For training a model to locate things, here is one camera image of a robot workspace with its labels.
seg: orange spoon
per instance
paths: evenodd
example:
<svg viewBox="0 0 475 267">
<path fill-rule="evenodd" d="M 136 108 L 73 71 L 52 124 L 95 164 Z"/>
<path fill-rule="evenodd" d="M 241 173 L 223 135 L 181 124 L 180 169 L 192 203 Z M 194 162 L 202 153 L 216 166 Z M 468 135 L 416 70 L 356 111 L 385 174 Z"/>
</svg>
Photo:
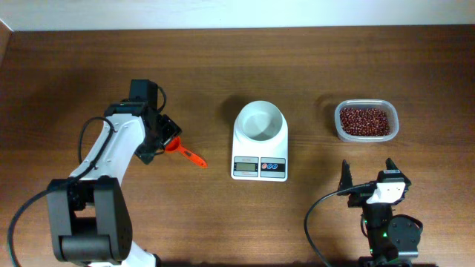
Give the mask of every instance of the orange spoon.
<svg viewBox="0 0 475 267">
<path fill-rule="evenodd" d="M 200 158 L 195 153 L 189 151 L 181 145 L 180 137 L 175 137 L 165 148 L 166 152 L 180 152 L 185 158 L 191 160 L 194 164 L 200 166 L 201 168 L 208 168 L 208 164 L 202 158 Z"/>
</svg>

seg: red beans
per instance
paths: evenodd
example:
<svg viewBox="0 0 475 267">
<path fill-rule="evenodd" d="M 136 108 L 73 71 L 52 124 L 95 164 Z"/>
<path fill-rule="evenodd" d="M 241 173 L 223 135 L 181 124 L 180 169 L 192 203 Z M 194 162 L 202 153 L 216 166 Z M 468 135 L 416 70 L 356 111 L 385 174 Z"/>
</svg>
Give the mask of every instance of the red beans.
<svg viewBox="0 0 475 267">
<path fill-rule="evenodd" d="M 344 108 L 340 111 L 343 131 L 354 136 L 386 136 L 389 123 L 384 111 L 376 108 Z"/>
</svg>

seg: bowl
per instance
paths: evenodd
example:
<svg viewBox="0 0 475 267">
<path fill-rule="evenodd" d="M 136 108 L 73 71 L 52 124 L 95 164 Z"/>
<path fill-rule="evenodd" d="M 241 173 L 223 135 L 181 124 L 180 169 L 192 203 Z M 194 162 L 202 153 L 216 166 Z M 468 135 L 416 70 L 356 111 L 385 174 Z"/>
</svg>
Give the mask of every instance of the bowl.
<svg viewBox="0 0 475 267">
<path fill-rule="evenodd" d="M 340 111 L 344 108 L 376 108 L 384 111 L 389 123 L 389 134 L 386 136 L 354 136 L 345 132 L 341 126 Z M 335 126 L 338 138 L 343 142 L 386 142 L 391 140 L 399 132 L 398 114 L 394 106 L 388 101 L 378 99 L 353 99 L 343 101 L 335 109 Z"/>
</svg>

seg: white digital scale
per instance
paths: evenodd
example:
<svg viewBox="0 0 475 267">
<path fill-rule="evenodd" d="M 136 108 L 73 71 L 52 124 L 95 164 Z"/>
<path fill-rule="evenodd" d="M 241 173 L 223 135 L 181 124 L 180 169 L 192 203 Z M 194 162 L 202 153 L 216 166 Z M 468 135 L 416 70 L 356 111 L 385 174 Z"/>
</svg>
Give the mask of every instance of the white digital scale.
<svg viewBox="0 0 475 267">
<path fill-rule="evenodd" d="M 233 179 L 284 182 L 289 167 L 289 129 L 272 103 L 254 101 L 235 121 L 232 138 Z"/>
</svg>

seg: table top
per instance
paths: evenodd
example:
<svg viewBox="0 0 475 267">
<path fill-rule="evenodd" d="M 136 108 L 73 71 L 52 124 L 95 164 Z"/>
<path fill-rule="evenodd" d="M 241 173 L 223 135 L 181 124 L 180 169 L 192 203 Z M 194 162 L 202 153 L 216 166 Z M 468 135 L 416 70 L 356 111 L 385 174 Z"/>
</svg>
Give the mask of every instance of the table top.
<svg viewBox="0 0 475 267">
<path fill-rule="evenodd" d="M 336 190 L 343 159 L 359 184 L 391 157 L 413 182 L 394 213 L 425 224 L 415 263 L 472 266 L 474 48 L 473 26 L 14 33 L 0 69 L 0 239 L 24 201 L 77 167 L 82 123 L 126 98 L 131 79 L 150 79 L 165 89 L 183 145 L 209 164 L 164 154 L 128 166 L 134 240 L 163 261 L 319 263 L 304 234 L 308 208 Z M 391 102 L 396 138 L 340 141 L 333 113 L 346 99 Z M 286 117 L 286 182 L 230 177 L 232 126 L 254 100 Z M 88 130 L 84 152 L 99 129 Z M 369 255 L 361 209 L 346 202 L 329 199 L 309 220 L 333 262 Z M 68 266 L 53 256 L 45 199 L 20 219 L 15 247 L 23 266 Z"/>
</svg>

